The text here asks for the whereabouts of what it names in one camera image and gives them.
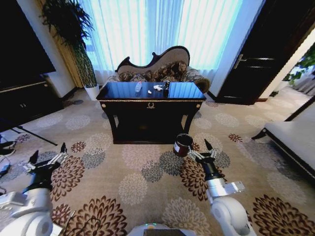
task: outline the water bottle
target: water bottle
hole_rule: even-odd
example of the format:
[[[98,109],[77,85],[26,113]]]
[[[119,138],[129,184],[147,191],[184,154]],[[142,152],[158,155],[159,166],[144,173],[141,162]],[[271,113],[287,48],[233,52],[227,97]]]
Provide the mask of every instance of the water bottle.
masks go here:
[[[142,88],[142,83],[140,81],[137,83],[136,88],[134,90],[135,90],[135,92],[140,92],[141,88]]]

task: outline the glass tabletop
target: glass tabletop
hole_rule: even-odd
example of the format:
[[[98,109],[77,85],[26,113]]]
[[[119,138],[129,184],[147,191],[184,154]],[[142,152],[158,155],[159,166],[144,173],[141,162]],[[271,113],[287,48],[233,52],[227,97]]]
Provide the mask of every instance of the glass tabletop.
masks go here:
[[[100,91],[97,100],[206,100],[192,82],[171,82],[168,93],[153,88],[154,85],[163,85],[163,82],[142,82],[142,89],[135,92],[137,83],[108,82]]]

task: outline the tv stand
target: tv stand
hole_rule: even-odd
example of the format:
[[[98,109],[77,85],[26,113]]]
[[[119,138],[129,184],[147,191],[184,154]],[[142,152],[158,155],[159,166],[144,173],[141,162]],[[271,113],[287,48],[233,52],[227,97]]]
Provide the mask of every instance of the tv stand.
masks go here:
[[[63,109],[59,98],[45,81],[0,89],[0,132]]]

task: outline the white sheer curtain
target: white sheer curtain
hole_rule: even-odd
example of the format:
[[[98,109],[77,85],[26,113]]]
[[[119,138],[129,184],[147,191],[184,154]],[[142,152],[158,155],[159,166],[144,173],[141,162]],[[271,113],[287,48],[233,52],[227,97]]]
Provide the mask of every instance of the white sheer curtain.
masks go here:
[[[85,40],[100,84],[130,56],[146,65],[152,52],[175,45],[190,53],[190,66],[215,74],[242,0],[80,0],[94,30]]]

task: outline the table drawer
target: table drawer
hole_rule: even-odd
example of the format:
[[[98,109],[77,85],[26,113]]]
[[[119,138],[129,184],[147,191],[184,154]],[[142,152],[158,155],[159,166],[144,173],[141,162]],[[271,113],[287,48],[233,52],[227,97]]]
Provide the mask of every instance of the table drawer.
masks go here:
[[[202,102],[100,102],[104,111],[118,112],[121,110],[181,110],[189,112],[199,108]]]

